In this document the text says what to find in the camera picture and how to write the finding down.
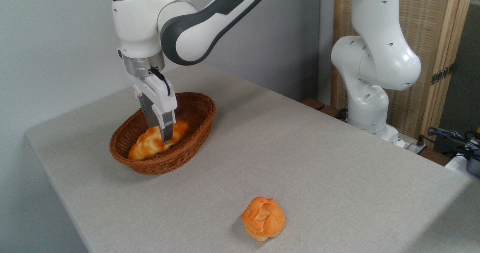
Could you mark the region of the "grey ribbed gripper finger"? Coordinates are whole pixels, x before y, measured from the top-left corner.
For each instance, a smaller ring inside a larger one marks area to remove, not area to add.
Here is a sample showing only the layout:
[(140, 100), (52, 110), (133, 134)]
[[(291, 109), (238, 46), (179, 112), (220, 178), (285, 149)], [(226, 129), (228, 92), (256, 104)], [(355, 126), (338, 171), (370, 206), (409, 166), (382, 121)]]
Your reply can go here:
[(152, 109), (153, 102), (145, 95), (139, 96), (139, 104), (141, 105), (148, 127), (155, 126), (155, 113)]
[(173, 137), (173, 125), (176, 122), (175, 109), (161, 111), (155, 104), (151, 105), (153, 115), (151, 117), (151, 126), (158, 126), (162, 137), (162, 142), (168, 142)]

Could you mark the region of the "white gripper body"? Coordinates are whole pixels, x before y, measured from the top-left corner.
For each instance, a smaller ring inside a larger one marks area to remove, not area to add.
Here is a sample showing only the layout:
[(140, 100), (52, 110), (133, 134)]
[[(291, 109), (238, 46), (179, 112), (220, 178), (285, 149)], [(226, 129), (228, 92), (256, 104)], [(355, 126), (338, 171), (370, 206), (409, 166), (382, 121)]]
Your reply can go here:
[(152, 74), (145, 78), (132, 75), (131, 80), (137, 100), (139, 100), (139, 96), (145, 94), (161, 111), (169, 111), (170, 108), (178, 107), (175, 92), (168, 79), (161, 80)]

